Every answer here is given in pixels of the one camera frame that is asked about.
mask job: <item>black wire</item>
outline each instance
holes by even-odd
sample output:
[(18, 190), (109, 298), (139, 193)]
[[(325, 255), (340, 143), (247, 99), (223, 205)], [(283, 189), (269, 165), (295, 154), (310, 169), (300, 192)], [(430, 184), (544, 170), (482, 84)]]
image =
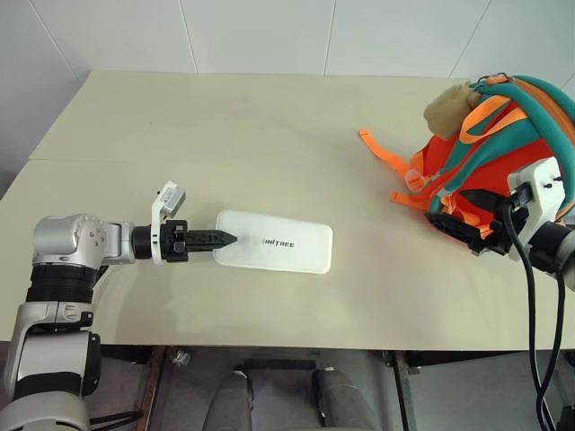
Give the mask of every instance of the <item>black wire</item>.
[[(513, 245), (519, 253), (521, 262), (523, 262), (523, 267), (525, 268), (525, 274), (527, 277), (527, 308), (529, 310), (529, 365), (531, 367), (531, 376), (533, 377), (533, 383), (535, 385), (535, 391), (537, 395), (541, 391), (541, 381), (539, 380), (539, 370), (537, 369), (537, 356), (535, 352), (535, 277), (533, 275), (533, 267), (531, 266), (531, 261), (525, 253), (523, 244), (519, 240), (518, 233), (515, 230), (515, 225), (513, 225), (513, 220), (511, 219), (511, 204), (505, 206), (503, 211), (503, 224), (505, 225), (505, 230)], [(555, 431), (555, 425), (549, 413), (547, 407), (547, 402), (545, 398), (542, 399), (542, 409), (537, 408), (537, 420), (542, 431), (547, 431), (550, 429)]]
[(121, 420), (120, 422), (116, 422), (115, 424), (105, 425), (104, 427), (92, 428), (92, 431), (109, 431), (111, 429), (116, 429), (116, 428), (124, 427), (125, 425), (129, 425), (132, 422), (136, 422), (138, 419), (139, 418), (124, 419), (124, 420)]
[(102, 278), (102, 276), (106, 273), (107, 270), (108, 270), (107, 266), (99, 267), (98, 273), (96, 274), (96, 281), (94, 281), (94, 283), (98, 283), (100, 278)]
[(105, 422), (111, 422), (112, 420), (120, 420), (126, 418), (140, 419), (143, 416), (143, 414), (144, 412), (142, 410), (123, 411), (121, 413), (114, 413), (113, 415), (90, 418), (90, 425), (98, 425), (103, 424)]
[(553, 377), (553, 372), (555, 371), (555, 365), (557, 364), (557, 358), (559, 357), (559, 352), (561, 350), (561, 338), (563, 333), (563, 315), (565, 312), (565, 280), (561, 272), (557, 272), (557, 321), (555, 323), (555, 337), (553, 340), (553, 349), (551, 351), (551, 357), (549, 358), (549, 364), (547, 365), (547, 371), (545, 372), (545, 377), (541, 383), (541, 391), (537, 394), (537, 408), (541, 409), (543, 406), (543, 400), (551, 378)]

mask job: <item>wall tile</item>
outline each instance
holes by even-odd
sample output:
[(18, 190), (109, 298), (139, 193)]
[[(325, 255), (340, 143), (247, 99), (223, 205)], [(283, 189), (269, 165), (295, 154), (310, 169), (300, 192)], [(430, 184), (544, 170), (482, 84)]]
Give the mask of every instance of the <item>wall tile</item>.
[(575, 72), (573, 0), (493, 0), (453, 77), (505, 71), (563, 85)]
[(0, 2), (0, 196), (78, 87), (30, 3)]
[(447, 77), (488, 0), (338, 0), (328, 75)]
[(33, 0), (70, 66), (195, 72), (178, 0)]
[(182, 4), (201, 73), (323, 73), (333, 0)]
[(569, 81), (565, 83), (562, 90), (569, 94), (569, 96), (575, 101), (575, 75), (572, 75)]

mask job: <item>table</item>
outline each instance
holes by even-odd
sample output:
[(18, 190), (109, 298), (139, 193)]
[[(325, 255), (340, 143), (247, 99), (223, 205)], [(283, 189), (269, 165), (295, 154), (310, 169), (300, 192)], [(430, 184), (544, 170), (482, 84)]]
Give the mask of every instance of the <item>table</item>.
[[(9, 339), (47, 215), (148, 224), (155, 192), (188, 192), (179, 217), (213, 228), (224, 208), (329, 224), (326, 275), (190, 264), (117, 267), (96, 288), (104, 343), (514, 350), (527, 346), (523, 269), (476, 258), (423, 214), (363, 146), (370, 128), (406, 158), (421, 113), (454, 81), (425, 78), (94, 72), (0, 203), (0, 339)], [(537, 274), (538, 346), (553, 340), (556, 289)], [(575, 346), (566, 303), (563, 346)]]

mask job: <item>orange backpack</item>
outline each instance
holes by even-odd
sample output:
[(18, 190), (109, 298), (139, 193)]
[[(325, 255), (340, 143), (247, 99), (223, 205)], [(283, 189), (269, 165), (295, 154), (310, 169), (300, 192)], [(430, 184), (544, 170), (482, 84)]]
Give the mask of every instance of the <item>orange backpack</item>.
[(359, 131), (371, 152), (405, 180), (409, 191), (391, 200), (426, 211), (429, 220), (447, 213), (485, 239), (493, 213), (476, 205), (473, 193), (508, 197), (510, 173), (555, 156), (565, 188), (561, 219), (575, 204), (575, 102), (529, 76), (484, 76), (470, 87), (481, 97), (459, 133), (447, 141), (433, 136), (409, 163), (380, 147), (368, 130)]

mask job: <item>printed logo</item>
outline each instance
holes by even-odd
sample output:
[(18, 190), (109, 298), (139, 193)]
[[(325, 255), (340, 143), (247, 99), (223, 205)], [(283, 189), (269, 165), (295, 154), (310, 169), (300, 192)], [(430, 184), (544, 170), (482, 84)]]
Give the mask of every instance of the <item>printed logo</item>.
[(288, 248), (296, 247), (295, 242), (273, 240), (271, 238), (264, 238), (263, 240), (261, 240), (261, 243), (262, 244), (268, 244), (268, 245), (274, 245), (276, 247), (288, 247)]

